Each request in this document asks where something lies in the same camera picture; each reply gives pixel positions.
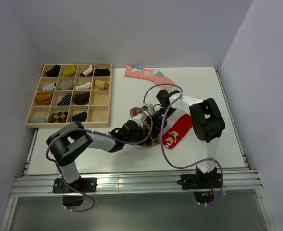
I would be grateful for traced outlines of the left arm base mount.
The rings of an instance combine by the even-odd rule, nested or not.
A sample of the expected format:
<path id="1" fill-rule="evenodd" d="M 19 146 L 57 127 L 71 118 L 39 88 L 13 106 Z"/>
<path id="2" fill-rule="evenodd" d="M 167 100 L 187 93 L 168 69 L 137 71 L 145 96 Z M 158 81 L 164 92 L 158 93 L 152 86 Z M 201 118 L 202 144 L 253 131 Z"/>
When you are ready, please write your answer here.
<path id="1" fill-rule="evenodd" d="M 63 194 L 62 203 L 66 208 L 76 209 L 84 201 L 85 193 L 96 191 L 97 178 L 82 178 L 66 185 L 62 178 L 56 178 L 53 185 L 53 194 Z"/>

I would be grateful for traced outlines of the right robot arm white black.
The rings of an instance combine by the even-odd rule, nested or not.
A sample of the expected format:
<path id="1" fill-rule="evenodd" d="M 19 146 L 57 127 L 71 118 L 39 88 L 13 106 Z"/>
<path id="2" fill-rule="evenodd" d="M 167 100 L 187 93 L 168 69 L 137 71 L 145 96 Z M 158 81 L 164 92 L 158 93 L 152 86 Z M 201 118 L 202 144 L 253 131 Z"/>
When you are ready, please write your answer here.
<path id="1" fill-rule="evenodd" d="M 219 138 L 223 130 L 225 130 L 225 122 L 215 100 L 213 98 L 196 99 L 184 95 L 178 90 L 170 93 L 166 90 L 160 90 L 156 98 L 161 103 L 161 111 L 163 111 L 163 113 L 159 113 L 161 117 L 161 132 L 163 132 L 165 120 L 174 111 L 181 110 L 190 114 L 189 121 L 192 122 L 193 131 L 196 137 L 202 141 L 201 160 L 184 167 L 178 167 L 169 161 L 164 147 L 161 147 L 166 162 L 175 169 L 186 169 L 195 166 L 196 173 L 193 175 L 191 182 L 196 186 L 205 188 L 212 181 L 219 182 L 222 185 L 223 175 L 217 172 L 221 165 L 215 157 Z"/>

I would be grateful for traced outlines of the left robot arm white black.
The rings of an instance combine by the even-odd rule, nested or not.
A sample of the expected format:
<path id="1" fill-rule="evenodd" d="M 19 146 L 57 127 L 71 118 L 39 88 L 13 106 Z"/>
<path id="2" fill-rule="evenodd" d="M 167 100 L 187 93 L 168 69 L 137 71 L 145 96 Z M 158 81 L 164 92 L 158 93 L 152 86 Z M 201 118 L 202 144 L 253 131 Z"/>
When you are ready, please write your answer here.
<path id="1" fill-rule="evenodd" d="M 113 153 L 129 143 L 144 144 L 148 134 L 149 131 L 133 120 L 106 134 L 96 131 L 88 134 L 81 122 L 74 121 L 50 135 L 46 144 L 65 179 L 64 187 L 70 192 L 76 192 L 81 186 L 81 176 L 75 160 L 85 149 L 100 149 Z"/>

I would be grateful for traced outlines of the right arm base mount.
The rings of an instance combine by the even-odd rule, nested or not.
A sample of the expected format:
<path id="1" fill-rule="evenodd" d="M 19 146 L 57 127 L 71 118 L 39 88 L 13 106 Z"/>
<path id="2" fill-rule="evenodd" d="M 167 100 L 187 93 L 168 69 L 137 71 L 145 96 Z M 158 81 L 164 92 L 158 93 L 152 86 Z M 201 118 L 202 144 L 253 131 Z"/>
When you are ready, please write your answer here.
<path id="1" fill-rule="evenodd" d="M 222 195 L 223 191 L 223 175 L 216 170 L 215 168 L 210 173 L 198 171 L 194 174 L 182 174 L 176 183 L 182 190 L 193 191 L 198 206 L 208 207 Z"/>

